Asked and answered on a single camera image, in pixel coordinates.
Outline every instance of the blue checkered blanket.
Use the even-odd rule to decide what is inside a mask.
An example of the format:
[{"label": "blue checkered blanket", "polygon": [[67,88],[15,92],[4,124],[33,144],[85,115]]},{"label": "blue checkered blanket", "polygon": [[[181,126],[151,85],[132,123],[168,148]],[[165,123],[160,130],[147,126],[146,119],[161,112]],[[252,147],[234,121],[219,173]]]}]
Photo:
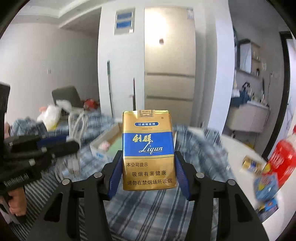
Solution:
[{"label": "blue checkered blanket", "polygon": [[[91,154],[89,143],[104,130],[111,127],[113,121],[98,112],[89,113],[89,123],[83,136],[80,150],[81,175],[79,178],[69,175],[66,168],[63,176],[73,181],[86,179],[101,171],[106,164]],[[213,130],[205,130],[203,136],[196,135],[185,126],[174,126],[177,131],[176,150],[179,150],[186,162],[193,164],[213,180],[227,181],[234,175],[227,161],[227,152],[222,147],[220,135]],[[47,133],[43,124],[31,119],[18,120],[11,129],[12,135],[45,134],[48,136],[67,134],[67,123],[59,125],[57,130]],[[11,224],[16,235],[25,240],[42,207],[58,186],[52,170],[39,181],[26,185],[28,200],[27,223]],[[184,240],[189,226],[193,202],[182,195],[179,186],[156,191],[124,191],[122,180],[117,194],[109,202],[104,202],[106,215],[114,240]],[[83,202],[79,211],[80,234],[87,240],[84,226]],[[214,200],[211,240],[215,240],[218,223],[218,200]]]}]

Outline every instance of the white wall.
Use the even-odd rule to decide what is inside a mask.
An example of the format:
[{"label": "white wall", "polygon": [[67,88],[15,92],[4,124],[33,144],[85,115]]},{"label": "white wall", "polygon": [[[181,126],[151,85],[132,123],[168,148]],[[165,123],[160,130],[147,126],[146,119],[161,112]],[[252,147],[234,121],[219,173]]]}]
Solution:
[{"label": "white wall", "polygon": [[277,143],[285,139],[287,135],[292,134],[291,131],[294,128],[295,125],[295,119],[292,121],[295,110],[296,110],[296,51],[295,51],[295,45],[293,39],[287,40],[288,45],[288,51],[289,51],[289,60],[290,60],[290,90],[289,90],[289,98],[288,98],[288,105],[287,110],[285,113],[284,121],[281,126],[280,132],[278,134],[278,137],[276,139],[276,142],[269,154],[269,157],[272,155],[275,146]]},{"label": "white wall", "polygon": [[81,99],[98,99],[96,50],[97,39],[78,32],[10,24],[0,40],[0,81],[11,86],[6,121],[36,118],[58,87],[74,85]]},{"label": "white wall", "polygon": [[[279,30],[274,29],[266,32],[263,41],[264,44],[261,46],[261,50],[266,60],[266,71],[263,72],[263,77],[265,79],[265,96],[268,97],[270,106],[270,115],[263,132],[258,135],[255,144],[255,150],[260,155],[264,152],[274,130],[284,87],[284,56]],[[274,72],[275,76],[269,78],[271,72]]]},{"label": "white wall", "polygon": [[[133,93],[133,78],[136,82],[136,107],[144,109],[144,8],[165,5],[194,8],[196,51],[199,54],[196,61],[196,81],[203,81],[205,20],[201,1],[111,1],[102,5],[99,29],[98,73],[102,113],[111,115],[107,80],[108,60],[110,60],[114,116],[121,118],[123,111],[132,110],[132,98],[129,96]],[[116,11],[133,7],[136,8],[134,33],[114,35]]]},{"label": "white wall", "polygon": [[[216,6],[216,9],[213,10],[213,14],[211,13],[210,17],[206,17],[207,11],[205,11],[205,7],[212,8]],[[210,99],[213,97],[213,93],[215,91],[215,95],[218,94],[218,90],[216,90],[215,83],[224,83],[227,90],[228,85],[230,87],[230,92],[222,89],[222,94],[220,95],[221,105],[214,105],[216,108],[212,110],[212,113],[215,111],[225,112],[219,121],[216,121],[211,125],[216,129],[223,129],[228,108],[229,101],[231,97],[232,90],[232,81],[234,74],[234,44],[233,44],[233,32],[230,13],[228,10],[228,3],[226,0],[215,0],[215,4],[210,4],[208,1],[199,0],[174,0],[174,1],[149,1],[149,0],[117,0],[105,3],[102,5],[101,12],[101,20],[100,20],[100,29],[99,29],[99,45],[98,45],[98,73],[99,73],[99,89],[100,89],[100,97],[101,97],[101,111],[104,114],[111,115],[110,109],[110,101],[109,101],[109,93],[108,93],[108,79],[107,79],[107,61],[110,60],[110,69],[111,69],[111,85],[112,85],[112,96],[113,96],[113,109],[114,115],[116,118],[122,117],[122,112],[125,110],[132,110],[132,99],[129,96],[133,92],[133,78],[136,81],[136,107],[137,109],[144,108],[144,8],[145,7],[155,7],[155,6],[182,6],[182,7],[192,7],[194,10],[195,16],[195,28],[196,28],[196,81],[195,81],[195,93],[194,93],[194,108],[192,112],[192,125],[199,126],[199,114],[200,109],[202,108],[202,95],[205,95],[203,91],[203,87],[208,83],[214,83],[210,85]],[[115,15],[117,10],[127,9],[127,8],[136,8],[135,11],[135,27],[134,33],[132,34],[123,34],[123,35],[114,35],[114,26],[115,26]],[[210,28],[210,33],[208,34],[211,41],[209,43],[206,42],[207,35],[207,26],[206,19],[210,19],[212,16],[215,16],[215,22],[213,22],[214,27]],[[210,51],[213,43],[213,47],[215,42],[217,41],[216,29],[215,25],[220,24],[221,31],[219,33],[219,50],[222,48],[224,52],[219,52],[219,64],[221,64],[222,59],[226,59],[224,62],[224,66],[226,68],[222,68],[222,73],[218,73],[216,75],[215,65],[217,64],[217,53],[212,51],[212,55],[208,58],[208,65],[214,66],[214,69],[209,70],[209,78],[206,82],[204,82],[205,69],[206,69],[206,44],[208,44],[208,50]],[[228,61],[228,55],[233,51],[233,61]],[[210,111],[212,107],[212,100],[210,103],[205,103],[207,106],[210,106]]]},{"label": "white wall", "polygon": [[[284,58],[279,31],[284,31],[285,29],[274,27],[263,30],[251,25],[246,20],[239,19],[238,16],[232,16],[232,21],[233,26],[237,31],[238,39],[247,38],[257,43],[261,47],[261,59],[266,63],[266,71],[261,72],[261,78],[246,76],[239,72],[237,72],[236,75],[238,88],[248,81],[251,83],[252,90],[254,90],[255,93],[259,93],[262,90],[262,77],[265,80],[265,98],[268,97],[271,112],[263,132],[257,137],[254,147],[255,151],[262,155],[273,132],[281,105],[284,84]],[[269,74],[271,72],[274,72],[275,76],[269,79]],[[256,135],[253,135],[252,133],[245,133],[245,135],[247,136],[247,139],[252,140],[251,142],[255,141]]]},{"label": "white wall", "polygon": [[[210,7],[213,8],[213,13],[215,16],[216,25],[216,41],[217,41],[217,63],[216,63],[216,77],[215,77],[215,89],[213,93],[213,102],[211,106],[211,112],[208,120],[208,128],[216,129],[222,133],[225,121],[227,118],[227,113],[229,110],[229,104],[232,93],[233,79],[234,79],[234,33],[231,22],[231,16],[229,12],[229,6],[227,0],[218,0],[211,3],[206,1]],[[215,65],[212,61],[208,65],[213,65],[213,67],[206,68],[206,73],[208,71],[215,70]],[[205,79],[205,82],[213,82],[214,79]],[[208,109],[210,107],[210,102],[203,102],[203,106]],[[207,122],[207,118],[202,119],[200,122]]]}]

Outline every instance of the red object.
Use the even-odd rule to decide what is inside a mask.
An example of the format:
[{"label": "red object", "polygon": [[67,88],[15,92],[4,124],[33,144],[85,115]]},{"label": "red object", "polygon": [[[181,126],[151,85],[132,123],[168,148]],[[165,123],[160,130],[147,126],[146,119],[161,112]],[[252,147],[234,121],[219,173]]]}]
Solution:
[{"label": "red object", "polygon": [[93,100],[93,99],[88,99],[84,102],[84,109],[85,110],[91,110],[91,109],[97,109],[99,107],[99,104],[97,101]]},{"label": "red object", "polygon": [[296,167],[296,126],[293,134],[279,141],[272,153],[263,173],[276,172],[279,188],[288,180]]}]

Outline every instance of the desk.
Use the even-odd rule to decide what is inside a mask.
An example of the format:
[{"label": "desk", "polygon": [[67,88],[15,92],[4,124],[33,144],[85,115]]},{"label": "desk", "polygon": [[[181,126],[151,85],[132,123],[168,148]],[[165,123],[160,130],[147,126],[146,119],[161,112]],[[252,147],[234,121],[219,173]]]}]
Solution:
[{"label": "desk", "polygon": [[[190,127],[190,131],[203,135],[199,128]],[[222,145],[228,151],[228,162],[231,166],[236,181],[254,209],[259,207],[259,203],[255,198],[253,183],[255,176],[242,170],[242,161],[246,155],[254,160],[266,164],[266,162],[254,150],[248,146],[228,136],[221,136]],[[296,171],[294,171],[288,181],[278,191],[276,198],[279,209],[267,220],[263,222],[263,226],[270,241],[275,241],[285,229],[296,210]]]}]

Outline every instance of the cigarette pack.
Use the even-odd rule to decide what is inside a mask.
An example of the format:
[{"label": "cigarette pack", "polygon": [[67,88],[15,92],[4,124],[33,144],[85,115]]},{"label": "cigarette pack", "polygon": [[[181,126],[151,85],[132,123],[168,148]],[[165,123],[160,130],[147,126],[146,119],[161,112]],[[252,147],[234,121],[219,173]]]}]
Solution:
[{"label": "cigarette pack", "polygon": [[123,113],[123,189],[176,187],[172,122],[167,110]]}]

